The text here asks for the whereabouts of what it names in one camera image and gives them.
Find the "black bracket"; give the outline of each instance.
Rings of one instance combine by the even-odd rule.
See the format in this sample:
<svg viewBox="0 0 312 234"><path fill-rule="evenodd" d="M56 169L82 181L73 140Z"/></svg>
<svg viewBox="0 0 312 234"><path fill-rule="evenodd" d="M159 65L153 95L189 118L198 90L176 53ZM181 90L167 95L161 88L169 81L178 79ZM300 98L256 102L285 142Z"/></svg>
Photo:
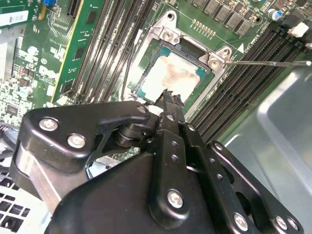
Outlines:
<svg viewBox="0 0 312 234"><path fill-rule="evenodd" d="M166 229L180 226L190 212L184 140L178 127L184 122L181 104L180 97L172 98L171 92L164 91L156 102L164 110L156 126L156 140L147 150L155 154L149 208Z"/></svg>

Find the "metal bracket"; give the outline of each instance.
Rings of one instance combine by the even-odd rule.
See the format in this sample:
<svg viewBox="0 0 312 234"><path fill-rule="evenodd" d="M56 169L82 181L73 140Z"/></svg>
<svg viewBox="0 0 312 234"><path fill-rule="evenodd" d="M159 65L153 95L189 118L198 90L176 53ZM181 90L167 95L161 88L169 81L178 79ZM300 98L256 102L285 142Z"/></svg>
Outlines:
<svg viewBox="0 0 312 234"><path fill-rule="evenodd" d="M191 105L188 111L185 113L185 118L188 119L194 110L201 104L204 98L207 97L208 93L215 87L215 85L219 82L221 76L224 74L226 69L225 62L230 59L232 55L232 49L229 46L224 46L215 53L211 53L210 55L204 55L199 60L203 63L208 64L208 66L212 69L212 73L214 74L214 78L209 82L206 88L201 92L196 101Z"/></svg>

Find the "capacitor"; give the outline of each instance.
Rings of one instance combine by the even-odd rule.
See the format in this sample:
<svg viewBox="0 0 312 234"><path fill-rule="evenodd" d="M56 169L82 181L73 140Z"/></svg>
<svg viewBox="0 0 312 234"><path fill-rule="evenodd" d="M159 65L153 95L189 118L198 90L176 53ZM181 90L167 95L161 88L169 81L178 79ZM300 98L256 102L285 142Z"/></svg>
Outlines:
<svg viewBox="0 0 312 234"><path fill-rule="evenodd" d="M275 9L270 9L268 10L268 17L273 21L278 21L283 17L283 13Z"/></svg>

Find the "cable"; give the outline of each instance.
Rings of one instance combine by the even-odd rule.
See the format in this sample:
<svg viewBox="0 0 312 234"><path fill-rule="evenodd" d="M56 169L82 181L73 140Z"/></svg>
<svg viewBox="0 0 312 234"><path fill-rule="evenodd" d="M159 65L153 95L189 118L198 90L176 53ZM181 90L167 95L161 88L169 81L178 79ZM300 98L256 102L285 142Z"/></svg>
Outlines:
<svg viewBox="0 0 312 234"><path fill-rule="evenodd" d="M274 61L227 61L228 65L265 65L274 67L311 66L311 61L274 62Z"/></svg>
<svg viewBox="0 0 312 234"><path fill-rule="evenodd" d="M133 58L134 58L135 53L136 53L136 46L137 46L138 40L140 39L142 33L143 33L143 30L139 29L137 34L136 34L136 39L135 39L135 41L133 43L133 47L131 48L131 51L129 53L129 58L128 58L127 67L126 67L126 73L125 73L125 77L123 79L122 90L121 90L121 100L122 101L124 101L124 99L125 99L124 95L125 95L125 89L126 89L126 86L127 86L129 71L130 71L130 68L131 68L131 64L133 62Z"/></svg>
<svg viewBox="0 0 312 234"><path fill-rule="evenodd" d="M125 89L127 86L127 81L128 81L128 75L129 75L129 71L131 68L131 63L132 63L132 58L134 56L135 53L135 46L133 46L131 48L131 52L129 53L129 58L128 58L128 62L127 62L127 67L126 67L126 73L125 73L125 77L123 79L123 84L122 84L122 90L121 90L121 100L124 101L125 100Z"/></svg>

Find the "green circuit board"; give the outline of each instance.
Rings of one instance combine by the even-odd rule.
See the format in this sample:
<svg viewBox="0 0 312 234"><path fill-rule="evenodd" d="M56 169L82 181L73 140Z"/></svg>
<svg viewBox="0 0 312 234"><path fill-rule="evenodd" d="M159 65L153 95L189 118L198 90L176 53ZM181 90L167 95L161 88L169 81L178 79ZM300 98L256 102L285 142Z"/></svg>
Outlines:
<svg viewBox="0 0 312 234"><path fill-rule="evenodd" d="M22 116L30 109L53 107L60 105L57 101L66 94L77 76L81 74L80 67L86 63L86 68L81 76L81 84L85 84L91 72L92 64L96 56L86 58L90 42L92 50L97 51L100 47L98 41L103 39L101 32L108 27L109 20L116 17L114 7L123 1L78 1L75 6L75 16L69 14L70 2L58 0L56 5L47 7L42 20L37 20L26 25L22 37L16 40L16 53L12 64L12 75L0 83L0 119L7 123L19 126ZM142 1L153 2L140 28L143 30L136 46L134 64L137 63L139 70L131 75L127 87L132 93L140 90L139 81L147 69L161 40L152 40L143 57L136 61L136 57L148 36L150 28L168 11L174 11L177 15L176 28L184 36L207 48L209 51L217 51L224 46L232 50L231 60L241 59L252 45L261 36L271 20L267 16L270 8L280 9L284 15L297 8L291 1L284 1L283 6L277 7L276 1L251 1L251 0L225 0L215 1L214 6L209 5L208 0L155 0ZM128 17L131 12L130 6L133 1L125 0L120 7L120 20L117 18L113 36L106 38L108 46L104 55L110 54L110 45L117 42L118 34L123 29L121 19ZM101 15L101 10L107 5L107 14ZM308 17L309 6L299 10ZM129 33L134 32L135 25L128 28ZM119 61L126 58L126 42L122 42L116 51L116 56L108 66L105 73L105 82L100 86L100 91L110 89L107 98L103 101L120 100L120 90L124 80L125 64ZM103 64L107 59L102 58L100 66L94 68L94 79L90 84L91 89L96 89L98 82L103 78ZM224 74L232 67L228 66ZM187 112L198 96L213 79L213 73L207 73L201 77L200 82L185 101L184 111ZM145 102L144 95L135 95L139 101ZM68 97L61 105L71 105L77 100L78 95Z"/></svg>

